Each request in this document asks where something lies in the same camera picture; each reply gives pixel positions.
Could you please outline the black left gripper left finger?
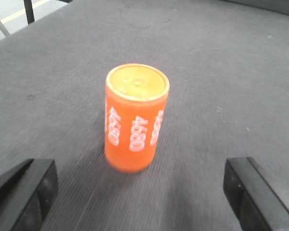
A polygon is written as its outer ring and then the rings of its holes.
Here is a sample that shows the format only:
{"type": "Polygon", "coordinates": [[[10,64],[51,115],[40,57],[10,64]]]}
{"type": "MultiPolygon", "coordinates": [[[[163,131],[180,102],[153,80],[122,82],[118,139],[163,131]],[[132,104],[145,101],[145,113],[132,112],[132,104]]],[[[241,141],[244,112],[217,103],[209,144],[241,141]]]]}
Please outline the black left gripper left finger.
{"type": "Polygon", "coordinates": [[[0,175],[0,231],[39,231],[59,191],[53,159],[27,159],[0,175]]]}

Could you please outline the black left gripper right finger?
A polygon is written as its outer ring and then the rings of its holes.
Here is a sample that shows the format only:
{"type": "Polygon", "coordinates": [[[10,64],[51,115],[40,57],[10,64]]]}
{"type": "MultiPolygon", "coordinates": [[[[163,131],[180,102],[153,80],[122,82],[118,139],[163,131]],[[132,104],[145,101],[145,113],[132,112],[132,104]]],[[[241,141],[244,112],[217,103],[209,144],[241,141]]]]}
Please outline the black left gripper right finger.
{"type": "Polygon", "coordinates": [[[289,201],[252,157],[228,158],[223,192],[244,231],[289,231],[289,201]]]}

